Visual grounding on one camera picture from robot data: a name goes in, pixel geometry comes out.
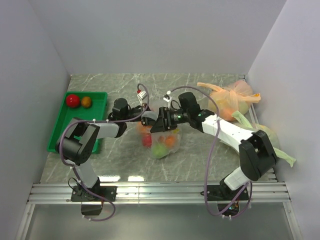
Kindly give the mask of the clear lemon-print plastic bag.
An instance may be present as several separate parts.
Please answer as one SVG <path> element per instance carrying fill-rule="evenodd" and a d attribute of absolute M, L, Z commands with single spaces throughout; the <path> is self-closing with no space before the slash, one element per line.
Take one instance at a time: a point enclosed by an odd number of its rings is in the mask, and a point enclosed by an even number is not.
<path fill-rule="evenodd" d="M 169 154 L 175 153 L 181 143 L 182 130 L 177 127 L 166 132 L 150 132 L 151 126 L 144 126 L 141 122 L 136 125 L 142 146 L 149 151 L 154 159 L 162 159 Z"/>

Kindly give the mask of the orange fake tangerine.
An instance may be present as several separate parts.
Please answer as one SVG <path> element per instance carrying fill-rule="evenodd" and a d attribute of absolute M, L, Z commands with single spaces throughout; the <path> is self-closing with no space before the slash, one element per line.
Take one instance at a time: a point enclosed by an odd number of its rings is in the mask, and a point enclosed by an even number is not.
<path fill-rule="evenodd" d="M 168 148 L 173 148 L 176 144 L 176 137 L 174 135 L 169 135 L 164 143 Z"/>

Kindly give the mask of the light green fake fruit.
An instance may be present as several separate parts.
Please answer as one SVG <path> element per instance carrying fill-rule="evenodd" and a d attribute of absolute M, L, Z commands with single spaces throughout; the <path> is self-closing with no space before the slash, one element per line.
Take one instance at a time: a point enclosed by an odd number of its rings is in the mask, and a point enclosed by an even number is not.
<path fill-rule="evenodd" d="M 151 147 L 151 153 L 156 159 L 161 159 L 168 154 L 168 149 L 163 143 L 157 143 Z"/>

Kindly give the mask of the small brown-orange fake fruit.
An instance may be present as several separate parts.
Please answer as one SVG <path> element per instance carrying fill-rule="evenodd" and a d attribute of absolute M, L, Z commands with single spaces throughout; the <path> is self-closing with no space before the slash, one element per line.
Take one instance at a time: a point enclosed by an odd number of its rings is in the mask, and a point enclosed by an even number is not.
<path fill-rule="evenodd" d="M 81 99 L 81 106 L 86 109 L 90 108 L 92 106 L 92 99 L 89 96 L 84 96 Z"/>

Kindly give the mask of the orange fake persimmon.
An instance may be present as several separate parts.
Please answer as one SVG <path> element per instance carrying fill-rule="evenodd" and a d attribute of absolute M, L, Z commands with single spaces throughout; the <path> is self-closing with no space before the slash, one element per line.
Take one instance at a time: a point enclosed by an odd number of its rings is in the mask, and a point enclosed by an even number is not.
<path fill-rule="evenodd" d="M 149 134 L 150 133 L 150 127 L 148 127 L 148 126 L 139 126 L 138 128 L 137 128 L 137 130 L 138 130 L 138 132 L 140 133 L 140 134 Z"/>

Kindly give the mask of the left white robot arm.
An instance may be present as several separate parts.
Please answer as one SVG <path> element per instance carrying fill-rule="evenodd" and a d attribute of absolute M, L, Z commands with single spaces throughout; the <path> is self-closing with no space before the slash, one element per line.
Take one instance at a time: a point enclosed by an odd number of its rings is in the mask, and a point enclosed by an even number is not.
<path fill-rule="evenodd" d="M 141 122 L 152 126 L 157 118 L 158 112 L 151 109 L 147 102 L 132 108 L 124 98 L 114 101 L 107 120 L 88 121 L 74 117 L 55 148 L 63 164 L 69 166 L 75 174 L 75 194 L 89 201 L 107 195 L 89 161 L 96 140 L 121 137 L 127 129 L 127 122 Z"/>

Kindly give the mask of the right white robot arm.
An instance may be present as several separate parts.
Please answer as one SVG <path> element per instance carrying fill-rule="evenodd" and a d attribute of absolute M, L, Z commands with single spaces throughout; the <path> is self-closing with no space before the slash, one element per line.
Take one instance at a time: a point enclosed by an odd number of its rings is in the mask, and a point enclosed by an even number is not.
<path fill-rule="evenodd" d="M 240 159 L 240 166 L 227 175 L 220 184 L 220 194 L 226 200 L 233 199 L 238 188 L 250 181 L 259 180 L 277 163 L 277 156 L 267 133 L 238 127 L 220 118 L 207 109 L 201 109 L 192 92 L 178 97 L 180 109 L 160 107 L 158 118 L 151 133 L 168 132 L 179 124 L 188 123 L 192 128 L 212 135 L 234 148 Z"/>

